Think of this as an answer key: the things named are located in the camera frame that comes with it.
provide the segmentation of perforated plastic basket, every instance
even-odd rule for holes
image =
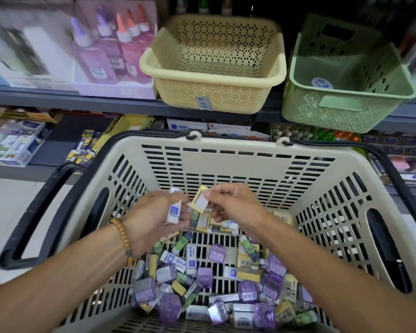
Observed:
[[[366,133],[414,97],[410,72],[379,31],[307,16],[293,50],[283,117]]]
[[[72,241],[123,216],[151,190],[171,186],[194,197],[200,185],[244,182],[267,208],[286,212],[293,226],[355,268],[394,285],[416,298],[416,222],[405,222],[369,162],[351,150],[355,143],[277,143],[234,140],[151,130],[127,131],[106,142],[91,166],[72,187],[58,209],[40,250],[29,266],[44,261]],[[383,163],[404,204],[416,221],[416,200],[391,162],[372,146],[367,151]],[[29,206],[11,235],[0,265],[22,267],[30,229],[77,165],[60,167]],[[166,244],[169,250],[174,241]],[[237,283],[223,278],[223,265],[210,262],[211,244],[227,247],[225,264],[236,263],[238,240],[227,234],[196,233],[198,266],[211,266],[212,289],[200,293],[197,303],[208,304],[212,293],[237,292]],[[224,327],[181,320],[166,328],[129,308],[132,268],[123,268],[70,314],[57,332],[220,332]],[[332,324],[317,308],[322,332]]]
[[[253,114],[287,74],[283,36],[262,18],[180,15],[140,59],[165,103]]]

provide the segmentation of white plastic shopping basket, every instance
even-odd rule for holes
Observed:
[[[390,283],[416,299],[416,200],[376,147],[358,144],[382,163],[415,222],[405,222],[392,198],[351,142],[256,142],[147,129],[112,137],[73,186],[54,217],[39,257],[22,259],[33,231],[67,177],[80,167],[61,166],[48,180],[1,256],[2,268],[23,268],[44,261],[89,232],[123,216],[151,190],[178,187],[194,197],[200,185],[244,182],[268,208],[280,209],[293,226],[349,264]],[[237,283],[223,278],[222,264],[212,264],[212,243],[227,247],[226,265],[236,263],[238,239],[227,234],[197,233],[200,266],[211,266],[213,288],[200,293],[237,292]],[[154,315],[135,314],[128,296],[132,268],[123,268],[71,313],[58,332],[197,332],[203,324],[181,320],[164,327]],[[332,323],[317,308],[319,331]],[[222,328],[206,327],[210,332]]]

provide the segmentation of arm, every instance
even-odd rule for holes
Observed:
[[[169,206],[183,193],[152,192],[123,219],[133,257],[140,258],[164,235],[183,230],[189,221],[164,225]],[[189,220],[182,204],[181,219]],[[114,225],[78,240],[39,266],[0,285],[0,332],[50,332],[127,262]]]
[[[416,332],[416,302],[327,252],[267,211],[245,184],[211,188],[213,217],[234,219],[305,286],[343,332]]]

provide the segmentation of green plastic basket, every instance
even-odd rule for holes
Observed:
[[[283,117],[366,133],[414,97],[410,72],[379,31],[307,15],[292,53]]]

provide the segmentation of white tile floor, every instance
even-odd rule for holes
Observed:
[[[14,230],[23,213],[42,187],[42,182],[0,179],[0,252],[10,237],[12,230]],[[71,185],[65,185],[57,194],[34,231],[22,255],[23,258],[36,257],[39,254],[50,222],[71,187]],[[0,270],[0,283],[15,278],[25,271],[25,269]]]

